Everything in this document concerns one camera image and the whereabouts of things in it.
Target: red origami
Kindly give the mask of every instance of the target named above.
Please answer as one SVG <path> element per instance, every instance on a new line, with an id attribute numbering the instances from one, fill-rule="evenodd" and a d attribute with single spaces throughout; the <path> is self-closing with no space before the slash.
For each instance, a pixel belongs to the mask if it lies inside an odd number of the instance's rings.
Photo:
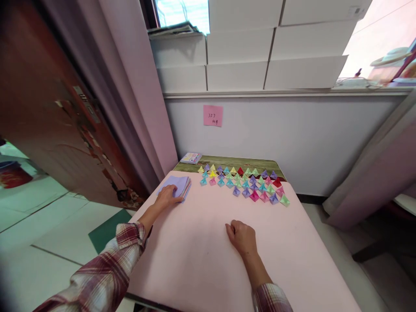
<path id="1" fill-rule="evenodd" d="M 244 174 L 244 171 L 240 167 L 239 170 L 237 171 L 237 173 L 242 176 Z"/>
<path id="2" fill-rule="evenodd" d="M 273 185 L 276 186 L 277 188 L 282 186 L 282 184 L 280 183 L 279 177 L 277 177 L 276 180 L 273 181 Z"/>

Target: door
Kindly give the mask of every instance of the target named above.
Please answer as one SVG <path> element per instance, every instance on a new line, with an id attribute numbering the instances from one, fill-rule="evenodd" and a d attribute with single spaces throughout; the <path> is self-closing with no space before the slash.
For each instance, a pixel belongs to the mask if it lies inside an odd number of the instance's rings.
<path id="1" fill-rule="evenodd" d="M 16 1 L 4 16 L 0 134 L 69 191 L 139 207 L 147 191 L 35 7 Z"/>

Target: red plaid shirt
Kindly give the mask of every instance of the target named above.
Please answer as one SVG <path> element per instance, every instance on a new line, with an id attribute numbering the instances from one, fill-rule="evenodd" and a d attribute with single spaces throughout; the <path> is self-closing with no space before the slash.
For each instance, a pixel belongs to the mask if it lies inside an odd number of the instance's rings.
<path id="1" fill-rule="evenodd" d="M 71 276 L 70 286 L 35 311 L 115 311 L 127 292 L 129 276 L 142 255 L 145 229 L 140 223 L 119 224 L 106 248 Z M 284 292 L 274 284 L 253 295 L 257 311 L 292 311 Z"/>

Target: table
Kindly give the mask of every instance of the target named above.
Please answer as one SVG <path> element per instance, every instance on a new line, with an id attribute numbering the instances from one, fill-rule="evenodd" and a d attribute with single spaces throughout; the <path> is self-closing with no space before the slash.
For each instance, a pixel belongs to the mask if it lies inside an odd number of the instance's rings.
<path id="1" fill-rule="evenodd" d="M 264 170 L 267 170 L 267 173 L 270 175 L 272 170 L 277 174 L 281 181 L 286 182 L 286 177 L 280 169 L 279 165 L 274 160 L 264 160 L 264 159 L 251 159 L 251 158 L 234 158 L 234 157 L 222 157 L 222 156 L 208 156 L 204 155 L 199 160 L 198 164 L 184 164 L 178 163 L 173 169 L 174 171 L 184 171 L 184 172 L 198 172 L 200 166 L 203 168 L 206 164 L 209 164 L 211 167 L 214 165 L 216 168 L 222 166 L 222 169 L 228 167 L 230 170 L 232 167 L 235 167 L 235 170 L 242 168 L 246 171 L 247 168 L 253 170 L 257 168 L 258 172 L 261 174 Z"/>
<path id="2" fill-rule="evenodd" d="M 201 186 L 201 174 L 189 176 L 184 203 L 166 210 L 155 222 L 146 251 L 130 276 L 127 297 L 159 302 L 181 311 L 253 311 L 250 282 L 231 246 L 225 223 L 233 218 L 256 230 L 257 247 L 272 280 L 286 293 L 294 311 L 360 311 L 348 286 L 287 182 L 289 207 L 234 197 L 232 189 Z M 130 221 L 138 220 L 157 190 Z"/>

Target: curtain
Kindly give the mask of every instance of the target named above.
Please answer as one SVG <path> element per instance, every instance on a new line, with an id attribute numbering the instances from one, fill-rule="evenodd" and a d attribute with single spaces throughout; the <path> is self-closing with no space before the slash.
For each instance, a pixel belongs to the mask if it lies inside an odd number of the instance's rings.
<path id="1" fill-rule="evenodd" d="M 152 192 L 178 162 L 139 1 L 43 0 Z"/>
<path id="2" fill-rule="evenodd" d="M 323 203 L 327 223 L 348 229 L 416 181 L 416 89 L 363 149 L 344 182 Z"/>

